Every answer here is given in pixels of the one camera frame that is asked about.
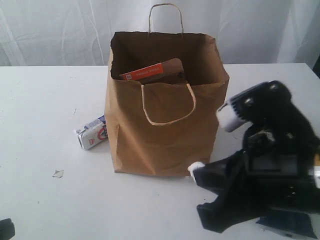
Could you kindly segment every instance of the brown paper bag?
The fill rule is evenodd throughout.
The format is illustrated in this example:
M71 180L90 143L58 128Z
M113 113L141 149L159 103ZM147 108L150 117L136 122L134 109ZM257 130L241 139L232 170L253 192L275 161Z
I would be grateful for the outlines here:
M148 32L116 32L111 40L105 118L113 166L117 173L187 176L190 164L210 160L229 76L214 38L183 33L181 13L181 34L150 33L150 15ZM189 84L120 77L174 58Z

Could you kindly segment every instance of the orange label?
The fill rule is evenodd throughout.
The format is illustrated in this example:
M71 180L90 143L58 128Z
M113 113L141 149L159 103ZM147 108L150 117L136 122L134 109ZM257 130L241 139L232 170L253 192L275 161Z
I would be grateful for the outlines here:
M144 79L153 75L163 74L164 69L162 63L157 63L155 65L147 66L135 71L131 71L125 74L121 74L123 80L139 80Z

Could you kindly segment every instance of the white curtain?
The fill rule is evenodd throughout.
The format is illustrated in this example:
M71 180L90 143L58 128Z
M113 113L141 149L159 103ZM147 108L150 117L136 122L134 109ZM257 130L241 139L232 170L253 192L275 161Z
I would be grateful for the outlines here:
M107 65L114 32L146 32L165 2L186 33L216 38L225 64L313 67L320 54L320 0L0 0L0 66ZM151 25L178 33L178 11L154 8Z

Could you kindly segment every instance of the table surface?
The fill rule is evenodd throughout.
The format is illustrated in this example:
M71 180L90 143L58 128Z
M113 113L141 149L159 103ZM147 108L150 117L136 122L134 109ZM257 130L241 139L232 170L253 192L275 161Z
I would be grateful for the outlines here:
M320 136L320 80L306 64L224 67L227 98L280 80ZM82 150L73 130L103 114L107 73L107 66L0 67L0 220L12 219L13 239L283 238L254 220L223 234L205 230L196 206L216 196L190 177L114 173L108 141ZM239 150L246 127L219 129L212 160ZM55 170L63 177L53 178Z

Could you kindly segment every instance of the small debris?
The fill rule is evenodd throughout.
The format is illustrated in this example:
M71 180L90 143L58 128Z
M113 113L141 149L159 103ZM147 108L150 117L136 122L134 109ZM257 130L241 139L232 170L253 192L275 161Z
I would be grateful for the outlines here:
M52 177L60 179L63 177L63 175L64 175L64 170L61 170L61 171L55 170L55 173L53 174Z

